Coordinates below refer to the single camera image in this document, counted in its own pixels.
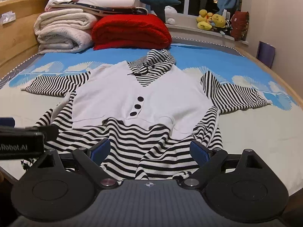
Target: wooden bed frame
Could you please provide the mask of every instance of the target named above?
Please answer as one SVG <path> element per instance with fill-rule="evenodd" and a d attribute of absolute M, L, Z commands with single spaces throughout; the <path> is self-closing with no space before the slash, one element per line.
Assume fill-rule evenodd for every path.
<path fill-rule="evenodd" d="M 0 26 L 0 79 L 38 52 L 33 25 L 44 12 L 47 2 L 48 0 L 10 0 L 0 3 L 0 15 L 8 11 L 16 13 L 15 21 Z M 236 47 L 236 50 L 269 73 L 303 109 L 303 99 L 280 76 L 242 48 Z M 1 167 L 0 172 L 14 184 L 15 179 Z M 303 226 L 303 189 L 290 196 L 283 218 L 293 226 Z"/>

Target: yellow plush toy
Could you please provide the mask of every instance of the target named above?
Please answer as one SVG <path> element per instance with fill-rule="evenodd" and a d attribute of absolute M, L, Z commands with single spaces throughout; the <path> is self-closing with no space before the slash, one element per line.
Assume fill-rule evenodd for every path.
<path fill-rule="evenodd" d="M 198 23 L 198 28 L 201 30 L 209 31 L 212 28 L 212 25 L 208 24 L 205 21 Z"/>
<path fill-rule="evenodd" d="M 199 23 L 199 22 L 202 22 L 202 21 L 204 21 L 204 22 L 206 22 L 206 16 L 205 17 L 201 17 L 200 15 L 196 18 L 196 21 Z"/>
<path fill-rule="evenodd" d="M 210 20 L 213 16 L 213 13 L 207 13 L 207 11 L 205 9 L 202 9 L 199 11 L 199 16 L 196 18 L 196 21 L 198 22 L 198 28 L 202 29 L 202 30 L 210 30 L 212 28 L 212 26 L 210 26 Z M 199 24 L 200 22 L 207 22 L 208 26 L 203 23 L 203 24 Z"/>
<path fill-rule="evenodd" d="M 199 11 L 199 15 L 201 17 L 205 17 L 207 15 L 207 11 L 205 9 L 202 9 L 202 10 Z"/>
<path fill-rule="evenodd" d="M 225 28 L 226 20 L 225 20 L 225 18 L 222 15 L 217 14 L 217 13 L 214 14 L 212 16 L 212 21 L 214 23 L 213 26 L 219 27 L 219 28 Z"/>

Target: bed mattress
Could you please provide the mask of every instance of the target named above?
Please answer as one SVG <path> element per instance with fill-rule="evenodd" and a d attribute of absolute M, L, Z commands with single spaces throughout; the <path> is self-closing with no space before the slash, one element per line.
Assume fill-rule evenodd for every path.
<path fill-rule="evenodd" d="M 173 44 L 170 52 L 177 61 L 176 66 L 196 81 L 210 70 L 220 83 L 257 89 L 273 102 L 266 107 L 221 115 L 219 127 L 224 149 L 229 153 L 242 153 L 243 149 L 252 148 L 286 185 L 289 194 L 295 193 L 303 187 L 302 109 L 269 74 L 249 59 L 227 47 L 205 46 Z M 25 64 L 26 69 L 14 73 L 13 78 L 6 77 L 0 82 L 0 117 L 14 117 L 18 127 L 32 126 L 62 100 L 20 90 L 37 76 L 77 74 L 103 63 L 133 61 L 147 52 L 145 49 L 89 49 L 78 54 L 45 54 L 29 66 Z M 0 166 L 16 179 L 24 174 L 20 160 L 0 161 Z"/>

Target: wooden headboard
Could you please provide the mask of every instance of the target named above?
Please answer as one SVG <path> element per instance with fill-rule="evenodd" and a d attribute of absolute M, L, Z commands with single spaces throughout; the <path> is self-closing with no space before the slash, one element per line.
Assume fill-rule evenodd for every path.
<path fill-rule="evenodd" d="M 0 3 L 0 15 L 16 13 L 16 20 L 0 25 L 0 79 L 38 52 L 33 25 L 48 0 L 10 0 Z"/>

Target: white plush toy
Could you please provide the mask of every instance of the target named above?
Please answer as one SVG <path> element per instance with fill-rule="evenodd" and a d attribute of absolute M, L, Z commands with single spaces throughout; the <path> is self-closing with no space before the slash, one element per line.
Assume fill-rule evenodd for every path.
<path fill-rule="evenodd" d="M 175 25 L 176 21 L 174 19 L 175 13 L 178 13 L 176 9 L 171 6 L 165 7 L 165 17 L 166 17 L 166 24 Z"/>

